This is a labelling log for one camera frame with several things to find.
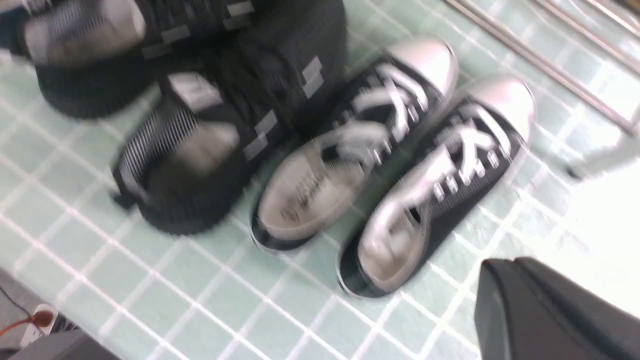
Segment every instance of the white rubber toe cap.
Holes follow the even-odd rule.
[[[411,38],[387,50],[397,61],[424,76],[444,97],[458,80],[458,61],[451,48],[437,37]]]
[[[535,100],[529,87],[517,77],[501,74],[471,85],[468,94],[501,114],[528,142],[535,116]]]

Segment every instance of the black canvas sneaker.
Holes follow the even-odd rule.
[[[173,234],[207,230],[341,80],[341,0],[281,1],[221,58],[169,75],[113,169],[128,208]]]
[[[519,79],[478,81],[426,131],[412,169],[347,242],[338,263],[342,288],[359,297],[398,290],[467,213],[524,158],[534,99]]]
[[[53,108],[71,117],[97,118],[123,108],[151,84],[150,59],[242,28],[271,1],[58,3],[32,19],[15,21],[4,43],[33,63],[43,96]]]
[[[265,250],[292,250],[329,226],[399,143],[443,105],[457,77],[455,55],[438,38],[390,47],[332,105],[325,121],[337,127],[276,169],[253,213],[254,242]]]
[[[0,60],[12,61],[22,54],[20,29],[62,0],[0,0]]]

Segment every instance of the metal rod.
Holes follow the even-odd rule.
[[[637,24],[633,24],[627,20],[625,20],[625,16],[622,12],[612,6],[610,2],[603,2],[602,0],[584,0],[592,9],[603,13],[608,16],[611,20],[615,21],[622,28],[627,30],[631,35],[635,36],[638,40],[640,40],[640,26]]]
[[[584,38],[590,40],[592,43],[596,44],[604,51],[606,51],[609,55],[613,56],[619,63],[624,65],[626,68],[635,72],[637,75],[640,75],[640,62],[635,59],[630,58],[625,53],[621,52],[614,45],[611,45],[602,37],[594,34],[589,30],[585,25],[583,25],[578,19],[576,19],[573,15],[566,12],[564,9],[558,7],[556,4],[551,3],[549,0],[532,0],[534,3],[537,3],[541,8],[555,16],[558,20],[564,22],[569,25],[575,31],[580,33]]]
[[[531,62],[535,67],[540,69],[546,75],[553,80],[557,81],[560,85],[564,86],[567,90],[580,97],[584,102],[593,107],[596,111],[606,116],[613,124],[620,127],[624,132],[629,135],[636,136],[636,127],[620,115],[617,111],[604,103],[601,99],[593,95],[587,88],[585,88],[578,81],[573,79],[564,71],[558,69],[555,65],[550,63],[547,59],[542,57],[537,52],[533,51],[530,47],[526,46],[522,41],[517,39],[503,26],[494,23],[487,15],[485,15],[475,5],[470,4],[467,0],[445,0],[446,3],[453,7],[455,10],[466,16],[472,22],[475,22],[483,30],[489,32],[498,41],[501,41],[508,48]]]

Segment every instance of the shoe rack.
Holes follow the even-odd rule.
[[[603,153],[586,156],[584,161],[569,164],[567,172],[579,179],[599,174],[620,163],[630,161],[640,156],[640,111],[628,118],[616,111],[610,104],[596,96],[582,83],[571,75],[555,66],[535,50],[514,36],[504,26],[497,24],[491,17],[469,0],[444,0],[447,5],[460,12],[466,18],[476,23],[480,28],[491,34],[509,49],[520,55],[533,66],[544,72],[558,84],[574,93],[579,99],[594,110],[599,111],[615,126],[619,127],[628,138],[623,139],[620,146]],[[611,44],[601,34],[591,30],[581,19],[567,12],[551,0],[524,0],[529,1],[541,11],[561,22],[567,31],[582,37],[593,45],[599,47],[603,53],[610,56],[622,67],[640,76],[640,61],[624,53],[618,46]],[[611,0],[574,0],[588,5],[594,11],[602,14],[608,21],[621,27],[634,40],[640,41],[640,22],[627,14],[627,10],[640,13],[640,1],[618,0],[614,4]]]

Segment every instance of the black object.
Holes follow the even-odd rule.
[[[640,359],[638,319],[531,258],[483,262],[475,318],[483,359]]]
[[[130,136],[113,167],[117,203],[137,204],[145,220],[167,233],[208,230],[228,213],[277,145],[306,126],[302,114],[325,102],[342,78],[345,60],[341,0],[279,1],[232,48],[221,56],[204,50],[200,64],[181,73],[197,79],[186,88],[204,89],[207,96],[185,99],[172,83],[172,75],[179,74],[160,80],[161,102]],[[308,94],[305,69],[316,61],[323,82]],[[220,101],[194,105],[211,100],[211,94]],[[186,193],[150,191],[153,171],[167,164],[199,125],[213,122],[230,126],[238,136],[219,165],[203,181],[184,186]]]

